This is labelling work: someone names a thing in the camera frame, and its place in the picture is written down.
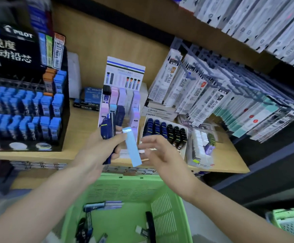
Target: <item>person's left hand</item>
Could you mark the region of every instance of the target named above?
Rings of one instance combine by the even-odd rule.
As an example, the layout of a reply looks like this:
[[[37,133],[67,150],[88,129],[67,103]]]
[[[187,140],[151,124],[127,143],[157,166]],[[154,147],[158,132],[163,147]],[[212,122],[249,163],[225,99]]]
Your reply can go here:
[[[122,131],[122,127],[116,126],[116,131]],[[121,148],[117,145],[125,141],[126,133],[117,134],[115,137],[104,140],[101,136],[101,128],[98,128],[88,138],[85,146],[75,156],[71,167],[77,167],[86,176],[86,184],[94,183],[101,175],[104,161],[110,156],[111,159],[120,157]]]

